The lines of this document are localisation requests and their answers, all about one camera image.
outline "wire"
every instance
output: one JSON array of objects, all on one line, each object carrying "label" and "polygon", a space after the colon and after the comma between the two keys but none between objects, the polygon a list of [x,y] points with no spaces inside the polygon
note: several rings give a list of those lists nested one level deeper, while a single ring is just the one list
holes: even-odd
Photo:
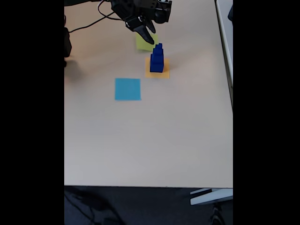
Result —
[{"label": "wire", "polygon": [[101,2],[99,2],[99,3],[98,3],[98,6],[97,6],[98,12],[99,12],[102,16],[104,16],[105,18],[110,19],[110,20],[121,20],[121,21],[123,21],[122,19],[111,18],[111,17],[109,17],[110,15],[105,15],[105,14],[101,13],[99,8],[100,8],[100,6],[102,5],[103,2],[105,2],[105,0],[102,0]]},{"label": "wire", "polygon": [[77,205],[75,205],[73,202],[70,201],[70,199],[66,196],[66,194],[64,193],[65,198],[67,199],[67,201],[73,205],[78,211],[81,212],[81,214],[83,214],[87,219],[89,219],[92,223],[95,223],[94,220],[92,218],[90,218],[88,215],[86,215]]},{"label": "wire", "polygon": [[95,214],[94,214],[92,207],[90,207],[90,213],[92,214],[92,220],[90,222],[90,224],[92,225],[94,223],[93,221],[95,221]]},{"label": "wire", "polygon": [[92,26],[92,25],[98,23],[99,21],[105,19],[105,18],[107,18],[107,17],[102,17],[101,19],[98,19],[97,21],[91,23],[90,25],[87,25],[87,26],[85,26],[85,27],[76,28],[75,30],[70,31],[69,33],[72,33],[72,32],[74,32],[74,31],[76,31],[76,30],[81,30],[81,29],[84,29],[84,28],[88,28],[88,27],[90,27],[90,26]]}]

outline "blue square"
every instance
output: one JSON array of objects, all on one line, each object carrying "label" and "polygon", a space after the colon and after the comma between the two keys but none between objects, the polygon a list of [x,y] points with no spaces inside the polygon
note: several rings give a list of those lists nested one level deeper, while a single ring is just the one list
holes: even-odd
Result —
[{"label": "blue square", "polygon": [[141,100],[141,80],[131,78],[116,78],[115,100]]}]

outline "floor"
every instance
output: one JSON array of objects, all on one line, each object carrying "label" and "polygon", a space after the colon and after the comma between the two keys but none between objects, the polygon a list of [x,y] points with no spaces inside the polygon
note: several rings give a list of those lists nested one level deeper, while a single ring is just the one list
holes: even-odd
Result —
[{"label": "floor", "polygon": [[[151,187],[76,187],[106,198],[117,210],[126,225],[209,225],[212,204],[190,205],[191,191],[195,188],[151,188]],[[87,206],[81,204],[68,192],[67,196],[87,215]],[[233,200],[222,202],[222,216],[226,225],[233,224]],[[95,221],[113,218],[109,211],[95,212]],[[90,225],[84,217],[65,199],[65,225]]]}]

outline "light green paper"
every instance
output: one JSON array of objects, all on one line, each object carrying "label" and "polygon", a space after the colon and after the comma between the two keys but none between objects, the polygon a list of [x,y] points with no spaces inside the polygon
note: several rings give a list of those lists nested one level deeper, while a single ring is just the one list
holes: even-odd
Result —
[{"label": "light green paper", "polygon": [[138,50],[146,50],[150,52],[153,51],[155,45],[158,44],[158,35],[157,34],[150,34],[150,35],[154,40],[154,45],[149,44],[138,33],[135,33],[135,43],[136,43],[136,48]]}]

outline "blue block tower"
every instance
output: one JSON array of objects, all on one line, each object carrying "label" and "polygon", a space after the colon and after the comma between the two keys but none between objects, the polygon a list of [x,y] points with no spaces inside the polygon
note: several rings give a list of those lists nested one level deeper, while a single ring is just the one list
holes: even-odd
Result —
[{"label": "blue block tower", "polygon": [[164,50],[163,44],[159,43],[153,48],[150,58],[150,72],[162,73],[164,70]]}]

